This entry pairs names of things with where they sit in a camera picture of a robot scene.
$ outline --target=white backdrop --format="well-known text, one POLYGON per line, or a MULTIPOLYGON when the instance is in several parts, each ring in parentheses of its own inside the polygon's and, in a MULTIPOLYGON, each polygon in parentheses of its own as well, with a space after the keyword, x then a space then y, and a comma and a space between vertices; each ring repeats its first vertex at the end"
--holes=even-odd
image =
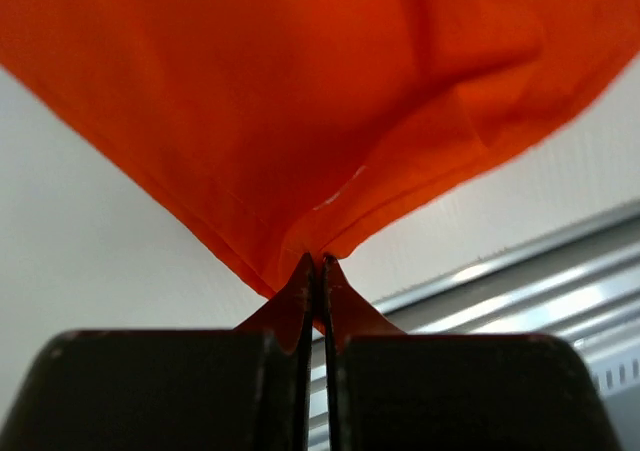
MULTIPOLYGON (((370 300, 640 197, 640 61, 524 156, 343 262, 370 300)), ((30 360, 75 327, 227 327, 263 302, 0 70, 0 422, 30 360)))

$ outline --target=orange fabric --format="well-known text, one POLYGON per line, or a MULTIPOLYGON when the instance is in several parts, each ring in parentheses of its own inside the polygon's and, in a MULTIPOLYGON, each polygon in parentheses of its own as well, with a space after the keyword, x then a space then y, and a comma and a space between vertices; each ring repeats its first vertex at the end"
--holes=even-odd
POLYGON ((0 62, 270 296, 538 142, 640 0, 0 0, 0 62))

